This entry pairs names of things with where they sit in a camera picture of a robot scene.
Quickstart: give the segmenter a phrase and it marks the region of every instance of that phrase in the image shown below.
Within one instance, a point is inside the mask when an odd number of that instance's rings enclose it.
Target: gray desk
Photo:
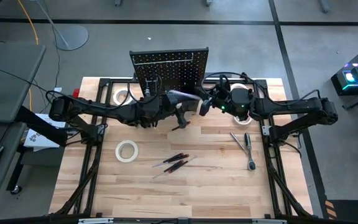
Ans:
[[[45,53],[43,45],[0,44],[0,69],[32,82]],[[25,130],[24,123],[12,123],[22,105],[29,84],[0,72],[0,139],[5,146],[0,161],[0,188]]]

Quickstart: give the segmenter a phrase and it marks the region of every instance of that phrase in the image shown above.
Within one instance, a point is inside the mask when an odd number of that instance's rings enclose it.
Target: pegboard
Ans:
[[[158,75],[162,79],[163,87],[167,86],[171,90],[185,91],[187,88],[194,87],[204,78],[208,48],[153,52],[131,51],[129,55],[143,94],[148,85],[150,94],[154,96],[156,90],[158,92],[160,89]]]

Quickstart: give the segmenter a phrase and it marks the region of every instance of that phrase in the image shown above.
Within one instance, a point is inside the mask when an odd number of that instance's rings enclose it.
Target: red object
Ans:
[[[73,96],[74,96],[75,98],[78,98],[78,95],[80,95],[80,89],[79,89],[79,88],[76,88],[76,89],[74,89]]]

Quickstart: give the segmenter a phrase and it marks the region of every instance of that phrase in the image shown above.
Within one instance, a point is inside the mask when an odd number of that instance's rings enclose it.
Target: wheel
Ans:
[[[22,191],[22,187],[21,186],[15,186],[15,189],[11,190],[11,195],[17,195],[18,193],[20,193]]]

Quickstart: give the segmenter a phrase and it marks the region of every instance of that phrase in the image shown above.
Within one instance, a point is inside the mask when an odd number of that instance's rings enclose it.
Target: desk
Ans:
[[[32,82],[45,53],[43,45],[0,44],[0,69]],[[8,123],[14,121],[30,85],[18,78],[0,72],[0,139]],[[0,161],[0,188],[25,130],[25,124],[9,125],[2,145]]]
[[[85,77],[80,97],[95,100],[98,83],[99,78]],[[269,78],[267,83],[273,100],[285,100],[281,79]],[[113,92],[119,88],[126,88],[126,84],[114,84]],[[131,90],[135,96],[141,96],[138,84],[132,84]],[[81,117],[90,123],[92,116]],[[103,212],[104,217],[131,218],[263,218],[266,213],[273,216],[259,124],[253,121],[248,126],[238,126],[231,115],[212,108],[205,117],[188,112],[186,118],[191,124],[173,132],[170,129],[177,126],[176,117],[158,122],[156,129],[133,128],[108,119],[93,215]],[[278,125],[290,120],[288,115],[275,116]],[[239,139],[243,139],[244,132],[250,134],[255,171],[246,170],[247,157],[229,132]],[[119,162],[115,156],[116,146],[126,139],[135,141],[139,147],[138,158],[128,164]],[[294,139],[288,142],[296,144]],[[165,166],[152,166],[179,152],[198,158],[170,175],[153,179]],[[305,210],[312,213],[299,154],[285,146],[281,152],[288,188]],[[84,153],[84,145],[66,147],[50,212],[61,208],[76,189]],[[84,191],[82,209],[87,192]],[[278,192],[284,211],[282,194],[279,189]]]

